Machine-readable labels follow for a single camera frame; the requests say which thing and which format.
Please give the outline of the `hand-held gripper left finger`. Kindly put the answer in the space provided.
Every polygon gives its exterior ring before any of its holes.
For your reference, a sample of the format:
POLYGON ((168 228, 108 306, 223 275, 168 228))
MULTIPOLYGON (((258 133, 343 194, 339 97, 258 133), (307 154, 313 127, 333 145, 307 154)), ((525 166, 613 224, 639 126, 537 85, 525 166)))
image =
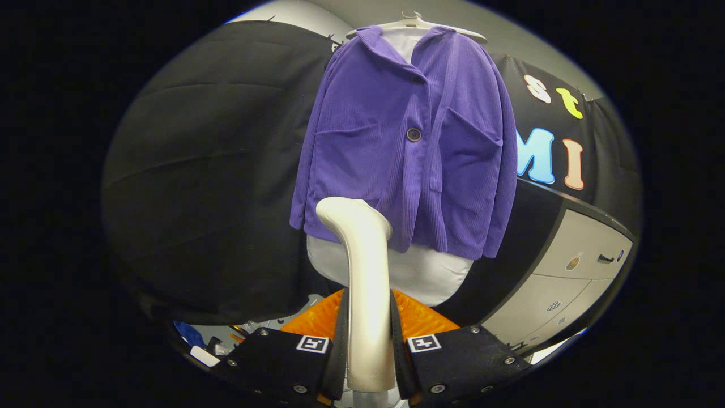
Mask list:
POLYGON ((242 392, 243 407, 332 407, 346 376, 348 300, 342 289, 280 329, 256 329, 212 374, 242 392))

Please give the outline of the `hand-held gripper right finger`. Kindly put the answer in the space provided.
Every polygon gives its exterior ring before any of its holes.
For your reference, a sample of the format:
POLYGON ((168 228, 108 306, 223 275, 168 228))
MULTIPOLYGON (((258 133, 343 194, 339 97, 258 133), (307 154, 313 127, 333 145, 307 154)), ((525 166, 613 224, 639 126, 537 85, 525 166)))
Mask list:
POLYGON ((390 305, 396 384, 411 407, 472 407, 532 370, 481 325, 456 325, 399 290, 390 305))

